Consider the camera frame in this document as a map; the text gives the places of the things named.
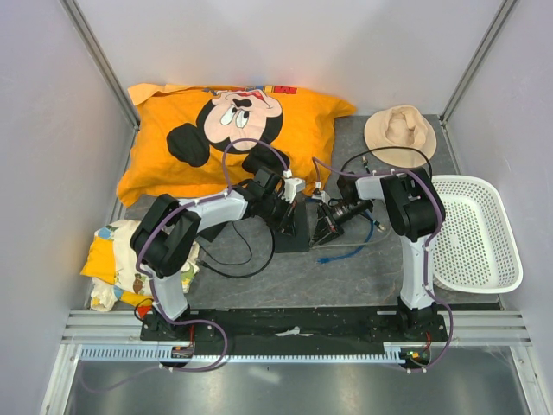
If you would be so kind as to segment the black network switch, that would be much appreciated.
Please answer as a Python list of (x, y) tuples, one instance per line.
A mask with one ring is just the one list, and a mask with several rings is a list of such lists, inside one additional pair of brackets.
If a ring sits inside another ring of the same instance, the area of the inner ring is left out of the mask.
[(292, 234), (275, 232), (276, 253), (303, 253), (310, 250), (308, 210), (305, 201), (296, 204)]

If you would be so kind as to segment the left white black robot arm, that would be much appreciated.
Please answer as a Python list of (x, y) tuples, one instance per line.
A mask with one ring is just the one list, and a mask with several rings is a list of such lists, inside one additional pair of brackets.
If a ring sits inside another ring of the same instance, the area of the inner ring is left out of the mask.
[(278, 175), (261, 168), (252, 179), (199, 199), (156, 198), (130, 238), (137, 256), (135, 268), (146, 276), (153, 297), (154, 315), (169, 339), (187, 335), (190, 307), (181, 288), (181, 268), (197, 235), (208, 228), (249, 217), (261, 218), (270, 232), (295, 233), (297, 196), (306, 182), (287, 170)]

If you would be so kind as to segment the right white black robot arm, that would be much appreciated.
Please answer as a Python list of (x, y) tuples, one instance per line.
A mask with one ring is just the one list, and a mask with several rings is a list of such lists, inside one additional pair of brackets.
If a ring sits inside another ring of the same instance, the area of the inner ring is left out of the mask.
[(423, 168), (387, 175), (339, 179), (342, 198), (317, 207), (312, 247), (323, 246), (343, 234), (342, 225), (382, 201), (391, 229), (401, 240), (403, 282), (392, 327), (405, 340), (442, 340), (448, 337), (432, 282), (431, 253), (445, 221), (445, 207), (431, 177)]

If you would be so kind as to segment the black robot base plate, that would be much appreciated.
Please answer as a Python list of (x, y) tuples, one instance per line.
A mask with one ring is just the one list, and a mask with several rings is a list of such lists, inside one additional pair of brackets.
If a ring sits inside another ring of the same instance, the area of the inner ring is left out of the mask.
[(256, 352), (376, 352), (386, 342), (421, 343), (442, 340), (405, 340), (392, 327), (396, 311), (379, 307), (253, 308), (192, 310), (187, 320), (202, 319), (191, 328), (171, 329), (147, 314), (143, 341), (193, 341), (196, 348), (220, 354), (224, 347), (219, 325), (228, 337), (229, 351)]

